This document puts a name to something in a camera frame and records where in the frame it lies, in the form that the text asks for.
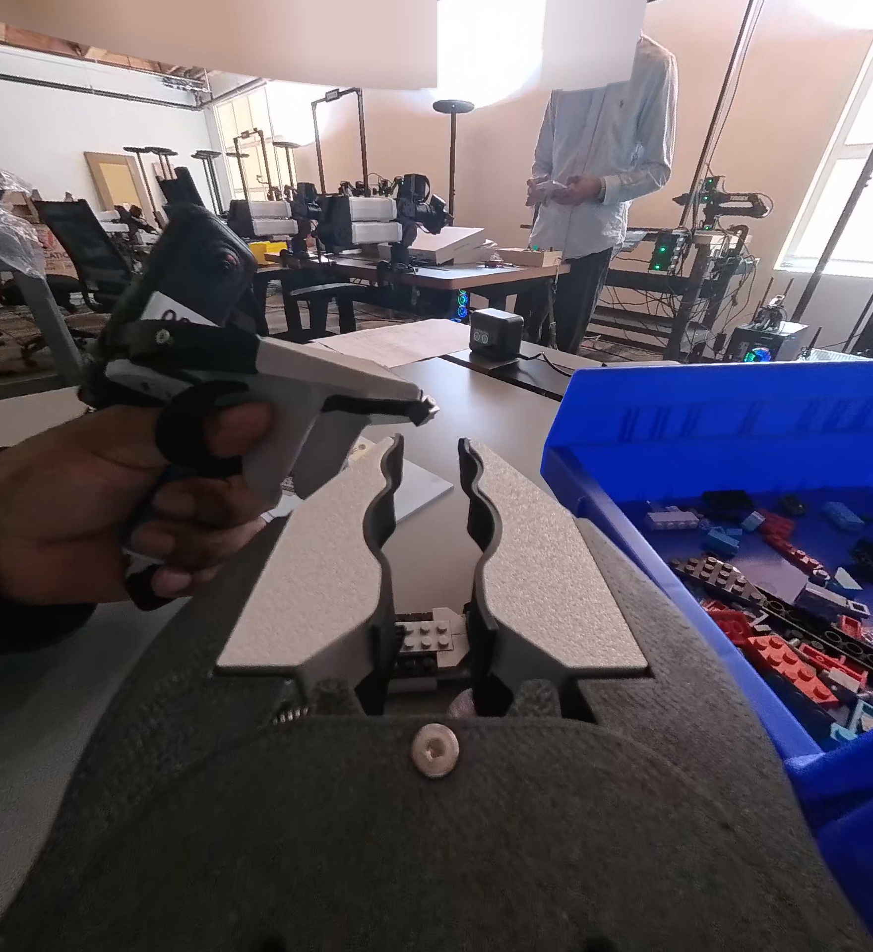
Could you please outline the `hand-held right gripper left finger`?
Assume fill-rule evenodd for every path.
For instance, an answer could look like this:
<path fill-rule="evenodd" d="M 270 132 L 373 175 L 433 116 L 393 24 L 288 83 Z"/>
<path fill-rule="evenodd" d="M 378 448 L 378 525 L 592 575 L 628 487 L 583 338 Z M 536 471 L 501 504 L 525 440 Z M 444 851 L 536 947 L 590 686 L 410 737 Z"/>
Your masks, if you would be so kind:
<path fill-rule="evenodd" d="M 345 683 L 384 708 L 401 637 L 390 566 L 404 439 L 383 439 L 292 512 L 216 660 L 230 675 Z"/>

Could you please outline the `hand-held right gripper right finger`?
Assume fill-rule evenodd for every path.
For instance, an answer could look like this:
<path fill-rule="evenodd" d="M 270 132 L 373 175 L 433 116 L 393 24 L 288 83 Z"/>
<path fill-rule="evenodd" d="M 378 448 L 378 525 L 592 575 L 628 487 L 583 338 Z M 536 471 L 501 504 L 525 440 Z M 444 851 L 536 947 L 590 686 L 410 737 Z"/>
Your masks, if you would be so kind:
<path fill-rule="evenodd" d="M 466 607 L 475 711 L 501 716 L 542 682 L 557 704 L 579 682 L 650 675 L 649 661 L 576 519 L 494 450 L 461 438 L 467 532 L 479 548 Z"/>

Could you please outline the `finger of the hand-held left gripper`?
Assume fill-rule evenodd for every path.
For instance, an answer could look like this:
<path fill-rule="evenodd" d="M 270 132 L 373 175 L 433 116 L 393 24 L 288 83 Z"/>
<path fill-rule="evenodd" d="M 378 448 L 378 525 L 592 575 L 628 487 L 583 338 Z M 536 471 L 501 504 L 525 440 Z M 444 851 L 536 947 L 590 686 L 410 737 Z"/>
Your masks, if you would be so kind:
<path fill-rule="evenodd" d="M 243 476 L 267 508 L 277 505 L 324 401 L 330 396 L 410 400 L 416 384 L 368 360 L 275 339 L 259 341 L 254 372 L 241 382 L 249 396 L 274 408 L 271 429 L 244 457 Z"/>
<path fill-rule="evenodd" d="M 412 406 L 422 397 L 410 400 L 328 397 L 291 470 L 295 494 L 307 499 L 334 479 L 366 426 L 412 422 L 409 418 Z"/>

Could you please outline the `grey and black brick model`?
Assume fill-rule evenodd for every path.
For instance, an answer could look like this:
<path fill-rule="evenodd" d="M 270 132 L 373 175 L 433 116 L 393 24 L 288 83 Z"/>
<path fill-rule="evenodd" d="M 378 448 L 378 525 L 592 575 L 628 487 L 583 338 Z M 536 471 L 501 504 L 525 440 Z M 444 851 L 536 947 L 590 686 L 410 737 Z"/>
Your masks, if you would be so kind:
<path fill-rule="evenodd" d="M 433 693 L 469 686 L 470 643 L 466 616 L 451 608 L 398 615 L 400 636 L 388 694 Z"/>

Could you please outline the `person's left hand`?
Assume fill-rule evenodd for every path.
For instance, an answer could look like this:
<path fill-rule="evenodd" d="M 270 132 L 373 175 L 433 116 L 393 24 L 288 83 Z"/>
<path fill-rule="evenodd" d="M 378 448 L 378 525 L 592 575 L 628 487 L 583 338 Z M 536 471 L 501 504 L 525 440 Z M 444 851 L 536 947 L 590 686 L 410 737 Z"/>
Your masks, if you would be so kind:
<path fill-rule="evenodd" d="M 191 595 L 265 526 L 272 508 L 241 476 L 188 478 L 155 490 L 168 463 L 160 411 L 114 407 L 0 452 L 0 597 L 26 604 L 124 601 L 123 541 L 157 560 L 160 599 Z"/>

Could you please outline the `white equipment box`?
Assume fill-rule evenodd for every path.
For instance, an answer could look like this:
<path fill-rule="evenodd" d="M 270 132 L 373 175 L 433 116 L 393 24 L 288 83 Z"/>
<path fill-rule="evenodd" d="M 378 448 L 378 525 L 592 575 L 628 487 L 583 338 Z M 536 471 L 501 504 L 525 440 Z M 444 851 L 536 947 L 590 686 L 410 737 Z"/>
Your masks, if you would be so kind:
<path fill-rule="evenodd" d="M 291 238 L 299 234 L 298 222 L 285 200 L 234 199 L 227 212 L 226 224 L 248 241 Z"/>
<path fill-rule="evenodd" d="M 331 196 L 321 221 L 321 241 L 328 247 L 350 249 L 364 244 L 398 244 L 402 225 L 391 197 Z"/>

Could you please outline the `white paper sheet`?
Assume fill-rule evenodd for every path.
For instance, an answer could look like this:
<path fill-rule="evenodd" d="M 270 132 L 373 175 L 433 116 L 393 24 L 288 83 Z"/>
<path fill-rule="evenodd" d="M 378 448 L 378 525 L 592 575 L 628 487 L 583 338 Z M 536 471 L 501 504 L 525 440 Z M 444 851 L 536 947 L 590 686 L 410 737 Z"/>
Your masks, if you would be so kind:
<path fill-rule="evenodd" d="M 368 360 L 386 368 L 468 351 L 472 327 L 448 319 L 426 319 L 318 339 L 310 347 Z"/>

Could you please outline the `light blue instruction booklet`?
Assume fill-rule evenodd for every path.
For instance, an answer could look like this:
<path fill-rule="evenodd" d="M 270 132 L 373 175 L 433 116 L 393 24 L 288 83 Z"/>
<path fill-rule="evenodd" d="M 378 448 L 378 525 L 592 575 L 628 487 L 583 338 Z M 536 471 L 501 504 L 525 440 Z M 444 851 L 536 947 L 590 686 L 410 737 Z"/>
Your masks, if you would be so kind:
<path fill-rule="evenodd" d="M 278 505 L 266 511 L 262 518 L 271 522 L 276 518 L 285 518 L 299 505 L 300 498 L 291 491 L 292 481 L 288 479 L 282 485 L 282 496 Z M 405 459 L 402 469 L 402 481 L 395 491 L 395 522 L 405 522 L 423 508 L 452 492 L 453 484 Z"/>

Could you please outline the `black office chair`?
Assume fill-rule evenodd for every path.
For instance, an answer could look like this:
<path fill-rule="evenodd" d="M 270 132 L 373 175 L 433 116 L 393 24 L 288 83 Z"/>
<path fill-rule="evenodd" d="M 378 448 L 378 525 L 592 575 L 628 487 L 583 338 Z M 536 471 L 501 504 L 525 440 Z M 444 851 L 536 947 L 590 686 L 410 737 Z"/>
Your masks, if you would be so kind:
<path fill-rule="evenodd" d="M 88 202 L 34 199 L 40 222 L 70 258 L 86 305 L 111 313 L 133 281 L 133 270 Z"/>

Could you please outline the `brown table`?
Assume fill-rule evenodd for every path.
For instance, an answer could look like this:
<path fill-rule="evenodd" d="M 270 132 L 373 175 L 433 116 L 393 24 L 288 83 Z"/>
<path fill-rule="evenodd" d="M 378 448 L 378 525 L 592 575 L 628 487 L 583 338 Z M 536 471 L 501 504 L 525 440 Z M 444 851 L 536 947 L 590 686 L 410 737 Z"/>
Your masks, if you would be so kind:
<path fill-rule="evenodd" d="M 277 284 L 286 327 L 281 336 L 307 342 L 385 322 L 445 318 L 466 324 L 480 301 L 504 310 L 509 297 L 539 289 L 551 304 L 558 279 L 569 270 L 561 262 L 394 268 L 357 254 L 295 257 L 287 251 L 269 252 L 252 279 L 252 300 L 259 324 L 271 332 L 267 296 L 269 287 Z"/>

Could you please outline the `white flat box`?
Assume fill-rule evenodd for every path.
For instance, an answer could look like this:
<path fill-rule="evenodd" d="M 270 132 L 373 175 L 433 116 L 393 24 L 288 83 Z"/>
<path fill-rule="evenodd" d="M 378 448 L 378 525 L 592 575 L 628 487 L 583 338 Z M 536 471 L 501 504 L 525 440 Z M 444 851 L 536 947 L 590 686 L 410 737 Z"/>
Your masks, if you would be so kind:
<path fill-rule="evenodd" d="M 495 248 L 482 228 L 446 226 L 439 233 L 418 229 L 408 256 L 415 267 L 470 266 L 485 263 Z"/>

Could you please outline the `small black box device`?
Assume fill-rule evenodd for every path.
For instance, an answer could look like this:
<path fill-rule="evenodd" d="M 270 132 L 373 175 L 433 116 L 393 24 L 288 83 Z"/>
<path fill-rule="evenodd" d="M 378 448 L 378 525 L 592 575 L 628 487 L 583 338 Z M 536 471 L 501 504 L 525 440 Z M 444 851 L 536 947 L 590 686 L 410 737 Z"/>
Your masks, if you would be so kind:
<path fill-rule="evenodd" d="M 520 357 L 525 327 L 520 315 L 487 307 L 469 314 L 469 349 L 479 356 L 512 363 Z"/>

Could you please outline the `blue plastic bin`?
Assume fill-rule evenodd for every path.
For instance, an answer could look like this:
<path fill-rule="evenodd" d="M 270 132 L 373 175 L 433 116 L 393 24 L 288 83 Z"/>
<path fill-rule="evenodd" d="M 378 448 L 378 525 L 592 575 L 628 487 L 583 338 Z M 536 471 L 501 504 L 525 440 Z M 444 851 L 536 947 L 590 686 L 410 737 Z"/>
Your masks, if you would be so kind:
<path fill-rule="evenodd" d="M 708 492 L 873 490 L 873 360 L 578 371 L 541 475 L 602 529 L 720 656 L 781 757 L 824 860 L 873 935 L 873 731 L 813 744 L 626 513 Z"/>

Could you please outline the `pile of colourful bricks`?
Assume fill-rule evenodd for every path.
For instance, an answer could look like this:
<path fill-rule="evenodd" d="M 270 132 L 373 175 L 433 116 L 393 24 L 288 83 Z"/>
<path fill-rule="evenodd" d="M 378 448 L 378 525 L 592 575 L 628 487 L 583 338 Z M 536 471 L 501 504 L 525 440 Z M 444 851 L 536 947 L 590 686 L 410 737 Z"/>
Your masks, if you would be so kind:
<path fill-rule="evenodd" d="M 873 731 L 873 490 L 708 492 L 626 513 L 824 750 Z"/>

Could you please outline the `black floor lamp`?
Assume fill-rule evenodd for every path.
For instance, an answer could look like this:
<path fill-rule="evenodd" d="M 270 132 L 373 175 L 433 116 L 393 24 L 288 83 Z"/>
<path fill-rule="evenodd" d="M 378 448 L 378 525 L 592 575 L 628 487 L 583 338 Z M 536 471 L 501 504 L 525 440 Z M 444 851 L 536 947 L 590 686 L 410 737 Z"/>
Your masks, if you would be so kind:
<path fill-rule="evenodd" d="M 458 117 L 475 110 L 475 104 L 460 99 L 443 99 L 433 102 L 433 110 L 450 119 L 450 143 L 448 147 L 448 196 L 447 208 L 452 219 L 455 219 L 455 174 L 457 152 L 457 124 Z"/>

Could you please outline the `computer tower with lit fan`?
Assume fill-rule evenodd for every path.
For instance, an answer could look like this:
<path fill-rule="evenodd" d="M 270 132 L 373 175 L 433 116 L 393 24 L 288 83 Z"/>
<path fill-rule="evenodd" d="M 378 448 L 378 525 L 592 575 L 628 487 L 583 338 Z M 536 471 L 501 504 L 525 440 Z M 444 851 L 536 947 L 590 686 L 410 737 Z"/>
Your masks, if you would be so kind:
<path fill-rule="evenodd" d="M 736 327 L 728 340 L 724 363 L 776 363 L 795 361 L 806 347 L 809 327 L 781 322 L 778 327 L 756 327 L 748 323 Z"/>

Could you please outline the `metal rack with electronics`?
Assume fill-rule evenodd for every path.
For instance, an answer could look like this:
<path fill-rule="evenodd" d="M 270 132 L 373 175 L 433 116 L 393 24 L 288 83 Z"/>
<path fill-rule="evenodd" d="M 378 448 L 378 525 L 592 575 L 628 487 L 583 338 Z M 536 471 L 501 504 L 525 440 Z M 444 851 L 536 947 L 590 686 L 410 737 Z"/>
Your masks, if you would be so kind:
<path fill-rule="evenodd" d="M 692 229 L 688 216 L 677 228 L 630 228 L 607 271 L 608 298 L 594 309 L 594 334 L 666 360 L 701 361 L 756 273 L 750 223 L 763 219 L 722 217 L 712 231 Z"/>

